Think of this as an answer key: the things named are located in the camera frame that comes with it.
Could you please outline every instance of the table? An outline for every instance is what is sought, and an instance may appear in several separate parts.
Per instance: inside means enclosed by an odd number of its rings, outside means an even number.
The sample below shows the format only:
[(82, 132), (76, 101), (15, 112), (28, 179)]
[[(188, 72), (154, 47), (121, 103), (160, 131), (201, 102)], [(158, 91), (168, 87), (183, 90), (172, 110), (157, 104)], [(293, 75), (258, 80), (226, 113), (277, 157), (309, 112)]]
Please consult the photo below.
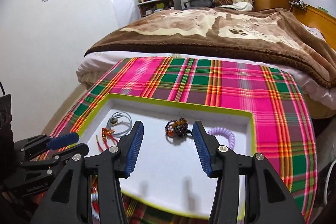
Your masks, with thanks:
[(149, 0), (138, 4), (141, 17), (148, 16), (146, 15), (147, 10), (151, 10), (152, 13), (154, 13), (156, 5), (161, 3), (164, 4), (165, 7), (174, 7), (175, 10), (182, 10), (181, 0)]
[[(300, 87), (283, 71), (236, 62), (194, 58), (128, 58), (100, 79), (59, 122), (52, 136), (78, 132), (108, 93), (227, 107), (252, 112), (256, 150), (266, 155), (306, 220), (317, 187), (314, 131)], [(50, 157), (49, 151), (41, 159)], [(130, 224), (206, 223), (124, 197)]]

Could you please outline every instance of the chair armrest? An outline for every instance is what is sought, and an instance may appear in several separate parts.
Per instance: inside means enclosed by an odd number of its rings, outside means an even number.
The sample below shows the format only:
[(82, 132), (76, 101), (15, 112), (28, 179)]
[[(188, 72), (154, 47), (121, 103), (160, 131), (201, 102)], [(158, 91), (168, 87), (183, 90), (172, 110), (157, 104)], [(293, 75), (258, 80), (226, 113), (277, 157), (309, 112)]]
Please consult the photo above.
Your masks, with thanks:
[(187, 8), (187, 3), (190, 3), (190, 1), (183, 2), (183, 6), (184, 6), (184, 8)]

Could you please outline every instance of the brown beaded bracelet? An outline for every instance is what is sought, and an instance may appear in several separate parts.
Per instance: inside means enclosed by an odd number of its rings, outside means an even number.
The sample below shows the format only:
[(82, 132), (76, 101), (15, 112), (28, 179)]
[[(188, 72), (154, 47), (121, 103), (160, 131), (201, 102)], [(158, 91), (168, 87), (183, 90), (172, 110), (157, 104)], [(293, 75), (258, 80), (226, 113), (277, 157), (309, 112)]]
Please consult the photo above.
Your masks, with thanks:
[(180, 118), (180, 120), (178, 121), (170, 120), (167, 123), (165, 130), (166, 130), (166, 135), (170, 138), (174, 138), (176, 136), (182, 138), (185, 135), (187, 135), (187, 133), (189, 133), (188, 123), (185, 118)]

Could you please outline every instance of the brown blanket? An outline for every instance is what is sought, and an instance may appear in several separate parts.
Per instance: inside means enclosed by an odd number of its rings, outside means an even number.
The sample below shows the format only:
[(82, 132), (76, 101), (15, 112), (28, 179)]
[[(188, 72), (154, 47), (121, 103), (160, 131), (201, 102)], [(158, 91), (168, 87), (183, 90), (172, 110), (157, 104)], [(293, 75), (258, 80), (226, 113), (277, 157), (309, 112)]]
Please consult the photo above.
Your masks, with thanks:
[(101, 51), (246, 59), (292, 67), (322, 87), (336, 87), (335, 51), (285, 9), (165, 10), (110, 33), (85, 55)]

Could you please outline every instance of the green-rimmed box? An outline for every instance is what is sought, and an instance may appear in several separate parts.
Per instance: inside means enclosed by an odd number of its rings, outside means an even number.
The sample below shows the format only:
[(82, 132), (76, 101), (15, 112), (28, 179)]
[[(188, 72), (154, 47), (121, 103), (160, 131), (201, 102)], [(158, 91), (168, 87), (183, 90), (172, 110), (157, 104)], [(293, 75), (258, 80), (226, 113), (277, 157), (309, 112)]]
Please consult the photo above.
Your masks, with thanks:
[[(78, 130), (80, 142), (90, 147), (88, 156), (99, 153), (96, 135), (104, 147), (101, 129), (117, 111), (127, 112), (132, 123), (140, 120), (144, 125), (134, 172), (127, 180), (120, 179), (122, 192), (166, 212), (208, 219), (217, 183), (217, 179), (209, 179), (203, 172), (192, 137), (166, 137), (165, 125), (169, 120), (184, 117), (189, 129), (197, 120), (202, 121), (206, 130), (225, 127), (235, 135), (236, 153), (252, 156), (256, 152), (251, 112), (110, 93), (97, 104)], [(123, 126), (114, 129), (122, 131)], [(220, 144), (228, 145), (224, 137), (217, 136), (217, 139)], [(108, 145), (112, 146), (113, 142), (109, 140)], [(242, 219), (245, 206), (243, 176), (240, 184), (239, 219)]]

